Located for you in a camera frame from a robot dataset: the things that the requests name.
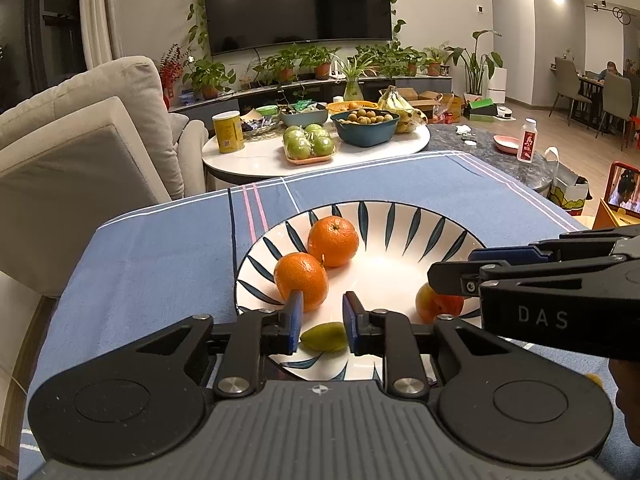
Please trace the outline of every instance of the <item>white bottle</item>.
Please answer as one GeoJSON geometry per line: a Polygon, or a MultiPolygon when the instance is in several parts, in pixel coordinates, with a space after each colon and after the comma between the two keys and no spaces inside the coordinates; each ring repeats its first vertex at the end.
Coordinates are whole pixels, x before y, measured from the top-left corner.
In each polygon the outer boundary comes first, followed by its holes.
{"type": "Polygon", "coordinates": [[[537,140],[538,130],[536,128],[536,121],[533,119],[527,119],[520,132],[520,145],[518,146],[517,155],[520,162],[532,163],[533,154],[536,151],[537,140]]]}

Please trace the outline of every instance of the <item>sofa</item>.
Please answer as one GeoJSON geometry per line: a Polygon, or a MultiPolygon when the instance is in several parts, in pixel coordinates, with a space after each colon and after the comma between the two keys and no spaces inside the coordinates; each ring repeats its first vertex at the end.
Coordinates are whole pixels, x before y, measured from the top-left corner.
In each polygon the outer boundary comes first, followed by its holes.
{"type": "Polygon", "coordinates": [[[0,270],[62,294],[95,230],[206,192],[201,121],[167,112],[158,70],[124,57],[0,115],[0,270]]]}

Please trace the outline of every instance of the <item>red label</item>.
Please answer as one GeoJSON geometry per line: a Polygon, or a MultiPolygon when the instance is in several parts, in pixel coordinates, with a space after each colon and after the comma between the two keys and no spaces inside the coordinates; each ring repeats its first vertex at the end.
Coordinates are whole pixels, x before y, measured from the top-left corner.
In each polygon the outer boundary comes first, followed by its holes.
{"type": "Polygon", "coordinates": [[[522,154],[520,155],[522,160],[531,160],[533,158],[533,141],[535,138],[535,133],[524,132],[524,139],[522,139],[522,154]]]}

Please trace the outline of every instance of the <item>orange basket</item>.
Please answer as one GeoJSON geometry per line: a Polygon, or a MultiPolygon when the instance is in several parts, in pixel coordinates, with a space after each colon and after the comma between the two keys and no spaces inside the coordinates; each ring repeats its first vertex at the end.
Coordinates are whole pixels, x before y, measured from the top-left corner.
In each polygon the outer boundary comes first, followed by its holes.
{"type": "Polygon", "coordinates": [[[339,114],[340,112],[346,112],[349,109],[350,103],[356,103],[360,108],[378,108],[377,103],[370,101],[345,101],[343,103],[329,103],[326,109],[329,110],[331,114],[339,114]]]}

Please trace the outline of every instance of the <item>red apple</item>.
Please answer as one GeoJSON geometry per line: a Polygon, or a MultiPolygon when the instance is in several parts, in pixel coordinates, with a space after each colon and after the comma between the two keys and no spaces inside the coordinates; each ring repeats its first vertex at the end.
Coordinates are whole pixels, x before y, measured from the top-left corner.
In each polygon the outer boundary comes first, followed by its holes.
{"type": "Polygon", "coordinates": [[[418,294],[415,296],[415,309],[425,324],[433,324],[436,316],[439,314],[451,314],[459,316],[462,307],[465,304],[465,298],[462,296],[445,296],[437,294],[429,283],[421,286],[418,294]]]}

